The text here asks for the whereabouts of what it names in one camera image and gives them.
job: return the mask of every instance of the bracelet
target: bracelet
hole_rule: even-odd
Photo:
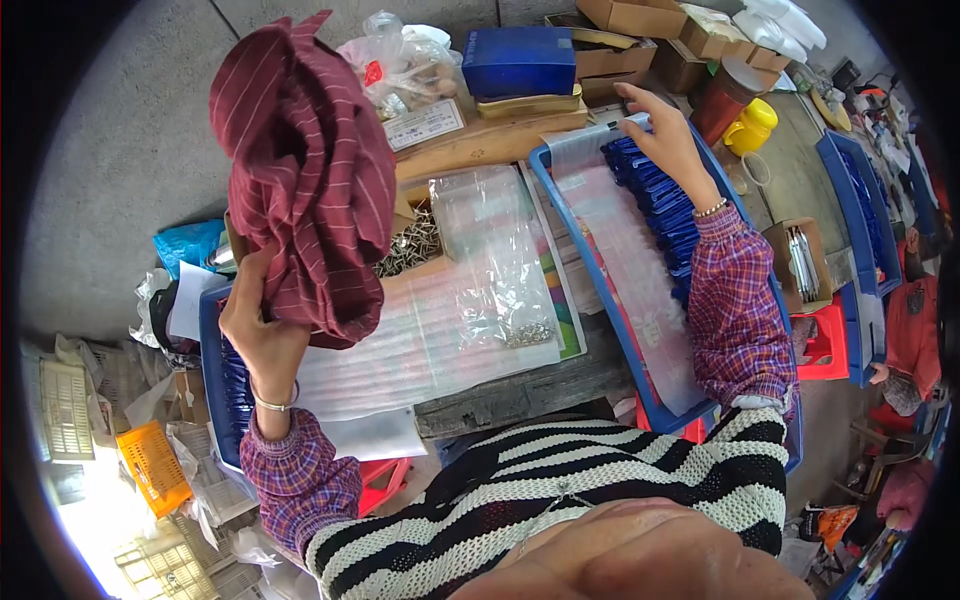
[[[251,385],[251,391],[253,392],[253,401],[256,402],[258,406],[269,408],[272,411],[279,411],[281,413],[286,412],[287,410],[290,409],[290,407],[292,407],[294,404],[297,403],[297,400],[300,399],[300,382],[296,379],[294,379],[294,387],[297,389],[297,395],[289,404],[273,404],[272,402],[268,402],[267,400],[258,396],[256,394],[256,391],[253,389],[253,385]]]
[[[703,211],[703,212],[697,212],[697,210],[694,208],[694,210],[693,210],[693,217],[694,217],[695,219],[703,219],[704,217],[710,216],[711,214],[713,214],[714,212],[720,210],[721,208],[723,208],[723,207],[726,206],[726,205],[727,205],[727,199],[726,199],[726,198],[721,198],[721,199],[720,199],[720,202],[718,202],[716,205],[708,208],[707,210],[705,210],[705,211]]]

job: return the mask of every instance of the maroon striped cloth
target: maroon striped cloth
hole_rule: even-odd
[[[380,320],[372,265],[390,250],[394,156],[349,65],[314,39],[322,11],[240,40],[210,88],[210,125],[233,160],[230,220],[252,250],[280,245],[264,298],[310,324],[312,346],[350,348]]]

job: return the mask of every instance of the person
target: person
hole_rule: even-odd
[[[696,379],[726,412],[704,444],[585,416],[472,445],[391,516],[357,518],[358,463],[291,402],[309,332],[264,324],[275,249],[242,262],[220,326],[257,399],[241,443],[264,530],[325,598],[812,598],[774,558],[796,364],[767,282],[772,250],[720,197],[681,113],[619,84],[652,133],[619,127],[686,192],[700,242],[688,317]]]
[[[898,244],[904,283],[890,293],[887,306],[887,358],[870,363],[870,383],[901,417],[910,417],[931,397],[940,380],[937,347],[937,277],[924,271],[920,233],[906,231]]]

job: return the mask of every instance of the red thermos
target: red thermos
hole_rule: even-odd
[[[736,57],[723,57],[690,122],[712,146],[730,123],[757,96],[766,91],[754,68]]]

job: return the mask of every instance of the yellow jug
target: yellow jug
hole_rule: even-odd
[[[737,156],[745,152],[756,152],[770,137],[770,132],[777,126],[777,114],[767,103],[755,98],[730,123],[723,134],[723,143],[730,146]]]

